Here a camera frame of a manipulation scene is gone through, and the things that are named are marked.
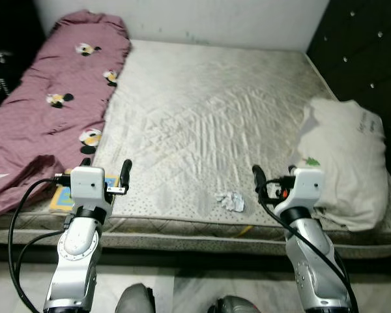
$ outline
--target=white mattress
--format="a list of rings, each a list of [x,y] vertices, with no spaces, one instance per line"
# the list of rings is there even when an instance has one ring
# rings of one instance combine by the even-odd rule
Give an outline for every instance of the white mattress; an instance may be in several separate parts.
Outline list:
[[[283,230],[257,203],[251,168],[281,173],[312,97],[332,95],[302,53],[133,41],[93,163],[118,174],[133,161],[103,244],[284,254]],[[387,213],[373,232],[322,220],[344,256],[391,254],[389,183]],[[216,202],[227,191],[242,194],[243,213]],[[20,215],[15,243],[61,227],[63,216],[50,215],[48,204]],[[9,219],[0,217],[0,242]]]
[[[257,204],[252,165],[285,166],[303,105],[328,93],[301,53],[135,40],[106,114],[94,165],[134,165],[115,216],[274,224]],[[296,64],[281,73],[281,68]],[[216,202],[237,191],[245,212]]]

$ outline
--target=white wall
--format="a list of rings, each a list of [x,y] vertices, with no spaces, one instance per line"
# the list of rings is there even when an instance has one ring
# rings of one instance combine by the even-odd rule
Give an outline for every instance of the white wall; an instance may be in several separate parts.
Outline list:
[[[306,51],[329,0],[35,0],[48,32],[87,8],[121,16],[133,39]]]

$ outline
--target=tiled floor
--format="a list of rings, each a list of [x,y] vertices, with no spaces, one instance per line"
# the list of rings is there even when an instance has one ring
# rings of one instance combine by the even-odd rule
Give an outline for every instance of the tiled floor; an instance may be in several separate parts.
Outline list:
[[[22,286],[41,309],[54,265],[25,264]],[[281,273],[187,271],[153,267],[98,266],[93,313],[114,312],[123,290],[142,282],[156,297],[157,313],[206,313],[227,294],[245,297],[262,313],[302,312],[292,275]],[[353,275],[353,288],[365,313],[391,313],[391,276]],[[6,263],[0,263],[0,312],[28,313],[10,281]]]

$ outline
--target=yellow book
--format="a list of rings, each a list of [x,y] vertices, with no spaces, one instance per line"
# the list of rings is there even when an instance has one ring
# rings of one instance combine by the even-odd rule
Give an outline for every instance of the yellow book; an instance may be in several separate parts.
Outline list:
[[[119,184],[119,176],[106,174],[105,182],[109,187],[117,187]],[[59,186],[52,197],[50,204],[51,213],[69,213],[74,202],[71,199],[70,187]]]

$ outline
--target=pillowcase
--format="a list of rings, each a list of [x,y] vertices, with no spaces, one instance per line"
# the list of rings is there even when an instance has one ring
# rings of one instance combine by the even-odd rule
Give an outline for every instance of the pillowcase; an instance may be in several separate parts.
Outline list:
[[[317,213],[348,230],[374,228],[388,203],[384,130],[381,118],[355,101],[315,98],[304,120],[289,164],[319,166],[325,187]]]

